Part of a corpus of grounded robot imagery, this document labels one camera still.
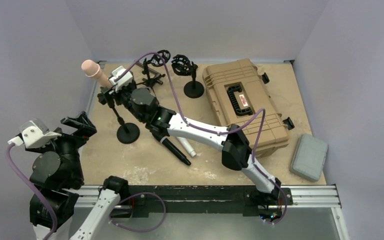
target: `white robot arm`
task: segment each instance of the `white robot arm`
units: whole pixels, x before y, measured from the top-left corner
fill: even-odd
[[[188,123],[195,126],[220,133],[228,130],[223,126],[209,125],[189,118],[186,118],[186,120]],[[170,127],[167,129],[167,132],[170,136],[194,140],[196,142],[211,146],[219,152],[222,152],[224,144],[228,138],[228,135],[210,133],[191,127],[189,124],[185,123],[180,114],[173,115],[169,121],[169,125]],[[262,170],[268,178],[263,176],[258,169]],[[275,177],[267,172],[258,161],[253,162],[251,154],[249,154],[246,159],[246,167],[243,167],[240,171],[245,174],[255,184],[257,190],[262,193],[271,193],[275,188],[272,183],[275,182]]]
[[[70,237],[70,240],[97,239],[97,233],[102,226],[108,224],[110,213],[120,203],[120,200],[119,193],[111,189],[102,189],[92,211],[76,233]]]

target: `red label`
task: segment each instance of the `red label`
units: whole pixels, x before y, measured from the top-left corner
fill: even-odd
[[[239,95],[240,100],[242,101],[242,104],[244,107],[248,107],[247,99],[245,98],[245,95],[241,94]]]

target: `black mounting plate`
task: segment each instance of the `black mounting plate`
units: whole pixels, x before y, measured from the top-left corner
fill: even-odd
[[[282,187],[286,195],[283,205],[292,205],[293,198],[291,189]],[[253,185],[235,186],[180,186],[180,185],[131,185],[130,193],[151,192],[164,200],[168,213],[189,213],[189,214],[242,214],[244,217],[259,216],[262,209],[250,201],[247,197],[253,191],[257,191]],[[115,209],[111,213],[113,217],[120,217],[125,209]],[[134,198],[133,217],[147,218],[149,213],[162,213],[161,202],[150,195],[137,196]]]

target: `white cylinder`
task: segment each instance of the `white cylinder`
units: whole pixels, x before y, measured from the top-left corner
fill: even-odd
[[[192,145],[189,143],[189,141],[184,138],[184,137],[179,137],[177,136],[176,137],[177,140],[179,140],[180,144],[184,147],[184,149],[186,150],[186,152],[193,158],[195,157],[195,155],[197,155],[197,153],[195,152],[194,148],[192,147]]]

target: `gray plastic case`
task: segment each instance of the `gray plastic case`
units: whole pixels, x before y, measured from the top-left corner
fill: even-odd
[[[290,171],[311,182],[322,176],[328,144],[314,136],[303,134],[293,155]]]

